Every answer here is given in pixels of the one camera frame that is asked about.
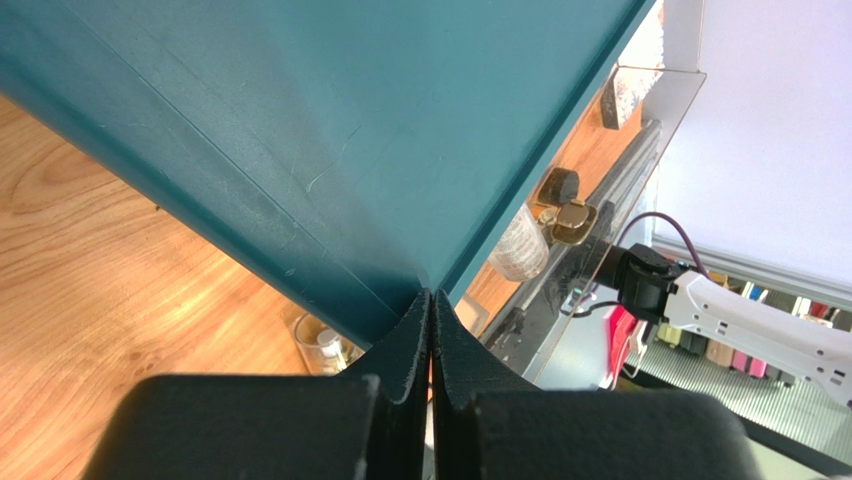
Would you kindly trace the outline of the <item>clear bottle blue liquid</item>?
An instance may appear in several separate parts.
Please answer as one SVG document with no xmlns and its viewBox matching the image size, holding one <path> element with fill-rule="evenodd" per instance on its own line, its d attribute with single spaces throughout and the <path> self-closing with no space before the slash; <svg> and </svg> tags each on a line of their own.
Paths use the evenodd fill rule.
<svg viewBox="0 0 852 480">
<path fill-rule="evenodd" d="M 363 355 L 358 346 L 310 313 L 295 321 L 292 333 L 311 375 L 336 375 Z"/>
</svg>

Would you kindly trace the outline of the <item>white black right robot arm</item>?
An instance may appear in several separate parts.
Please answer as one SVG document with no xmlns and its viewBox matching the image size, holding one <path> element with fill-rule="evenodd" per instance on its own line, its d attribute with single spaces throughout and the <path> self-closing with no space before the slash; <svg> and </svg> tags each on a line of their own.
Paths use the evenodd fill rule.
<svg viewBox="0 0 852 480">
<path fill-rule="evenodd" d="M 728 345 L 851 406 L 851 334 L 743 298 L 648 246 L 612 246 L 594 282 L 635 318 Z"/>
</svg>

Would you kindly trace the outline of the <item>cream lotion bottle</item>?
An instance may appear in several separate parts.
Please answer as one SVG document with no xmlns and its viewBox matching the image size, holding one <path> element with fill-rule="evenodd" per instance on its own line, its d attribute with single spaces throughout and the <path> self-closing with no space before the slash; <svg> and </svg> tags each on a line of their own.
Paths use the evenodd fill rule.
<svg viewBox="0 0 852 480">
<path fill-rule="evenodd" d="M 546 267 L 549 248 L 536 219 L 523 204 L 488 257 L 489 264 L 506 280 L 524 282 Z"/>
</svg>

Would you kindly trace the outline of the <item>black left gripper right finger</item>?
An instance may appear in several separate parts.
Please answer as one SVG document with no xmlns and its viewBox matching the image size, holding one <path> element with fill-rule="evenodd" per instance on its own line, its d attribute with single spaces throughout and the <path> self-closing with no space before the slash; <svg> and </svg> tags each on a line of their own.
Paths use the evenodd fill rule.
<svg viewBox="0 0 852 480">
<path fill-rule="evenodd" d="M 741 422 L 680 390 L 543 390 L 432 300 L 440 479 L 757 479 Z"/>
</svg>

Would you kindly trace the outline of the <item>clear acrylic drawer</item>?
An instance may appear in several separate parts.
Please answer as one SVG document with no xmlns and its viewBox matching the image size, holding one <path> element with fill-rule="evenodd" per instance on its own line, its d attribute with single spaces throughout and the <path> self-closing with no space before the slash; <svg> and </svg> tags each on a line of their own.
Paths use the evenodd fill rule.
<svg viewBox="0 0 852 480">
<path fill-rule="evenodd" d="M 530 281 L 510 282 L 485 264 L 468 288 L 489 314 L 472 326 L 478 338 L 526 380 L 545 389 L 607 386 L 607 311 L 574 315 L 613 298 L 593 278 L 625 224 L 651 207 L 643 196 L 706 78 L 699 70 L 662 70 L 621 131 L 603 128 L 600 106 L 591 106 L 552 162 L 579 174 L 580 199 L 597 208 L 589 236 L 576 246 L 553 245 L 547 267 Z"/>
</svg>

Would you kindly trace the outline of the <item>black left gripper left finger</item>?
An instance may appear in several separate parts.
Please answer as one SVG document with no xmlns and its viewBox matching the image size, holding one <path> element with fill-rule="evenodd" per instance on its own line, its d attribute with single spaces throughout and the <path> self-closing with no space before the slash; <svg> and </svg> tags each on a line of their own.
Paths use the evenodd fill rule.
<svg viewBox="0 0 852 480">
<path fill-rule="evenodd" d="M 431 296 L 333 376 L 147 378 L 121 401 L 88 479 L 418 479 Z"/>
</svg>

